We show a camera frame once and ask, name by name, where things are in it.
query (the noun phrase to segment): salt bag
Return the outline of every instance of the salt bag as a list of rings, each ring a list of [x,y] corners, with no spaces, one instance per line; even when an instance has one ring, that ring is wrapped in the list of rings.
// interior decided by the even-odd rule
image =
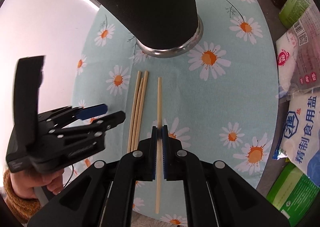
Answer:
[[[320,92],[295,96],[273,158],[288,157],[320,187]]]

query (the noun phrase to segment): plastic bag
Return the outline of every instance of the plastic bag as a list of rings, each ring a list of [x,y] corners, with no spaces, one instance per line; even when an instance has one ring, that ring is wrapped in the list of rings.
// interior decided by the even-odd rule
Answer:
[[[320,187],[320,92],[299,95],[289,104],[275,159],[288,157]]]
[[[314,2],[277,40],[276,48],[282,101],[320,87],[320,12]]]

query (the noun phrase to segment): blue logo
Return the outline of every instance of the blue logo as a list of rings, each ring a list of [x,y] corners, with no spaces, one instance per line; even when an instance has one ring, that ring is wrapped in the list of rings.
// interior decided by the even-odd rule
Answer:
[[[289,111],[287,115],[287,119],[285,121],[283,135],[287,139],[291,138],[297,132],[298,125],[299,125],[299,120],[296,115],[296,112]]]

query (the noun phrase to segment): light blue tablecloth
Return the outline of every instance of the light blue tablecloth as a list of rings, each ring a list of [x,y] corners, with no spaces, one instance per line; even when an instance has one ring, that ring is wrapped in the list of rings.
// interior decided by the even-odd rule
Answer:
[[[273,43],[257,0],[196,0],[204,34],[190,52],[170,59],[149,57],[133,35],[104,7],[88,34],[79,61],[73,105],[106,103],[124,110],[124,124],[107,132],[106,149],[75,165],[77,174],[93,161],[111,162],[126,153],[137,71],[148,70],[140,139],[156,124],[157,78],[163,78],[163,118],[170,135],[201,160],[223,160],[256,187],[275,130],[278,79]],[[182,182],[161,188],[138,182],[133,210],[185,226]]]

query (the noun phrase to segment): chopstick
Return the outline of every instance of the chopstick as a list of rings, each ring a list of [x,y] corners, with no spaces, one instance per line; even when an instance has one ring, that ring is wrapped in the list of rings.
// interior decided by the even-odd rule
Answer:
[[[141,71],[138,71],[137,80],[136,80],[136,87],[135,87],[134,96],[133,96],[132,110],[131,110],[131,119],[130,119],[130,129],[129,129],[129,139],[128,139],[128,149],[127,149],[127,153],[130,153],[130,152],[131,152],[133,123],[134,123],[134,116],[135,116],[135,111],[136,111],[136,106],[137,106],[138,92],[139,92],[139,86],[140,86],[140,79],[141,79]]]
[[[137,130],[137,121],[138,121],[138,114],[139,114],[139,106],[140,106],[140,100],[141,100],[141,92],[142,92],[142,85],[143,85],[143,78],[140,82],[138,97],[137,97],[137,104],[136,104],[136,110],[134,114],[134,122],[133,122],[133,131],[132,131],[132,140],[131,140],[131,152],[134,151],[134,140],[136,136],[136,130]]]
[[[138,143],[139,143],[139,135],[140,135],[140,128],[141,128],[143,103],[144,103],[144,97],[145,97],[145,94],[146,94],[146,88],[147,88],[147,82],[148,82],[148,74],[149,74],[149,72],[145,71],[144,75],[143,75],[143,85],[142,85],[141,99],[140,99],[140,104],[139,104],[138,121],[137,121],[137,128],[136,128],[135,138],[134,138],[134,150],[136,150],[138,148]]]
[[[158,101],[157,101],[157,121],[158,134],[162,130],[162,78],[158,78]],[[156,214],[160,211],[160,193],[161,193],[161,175],[162,175],[162,139],[157,139],[157,161],[156,161]]]

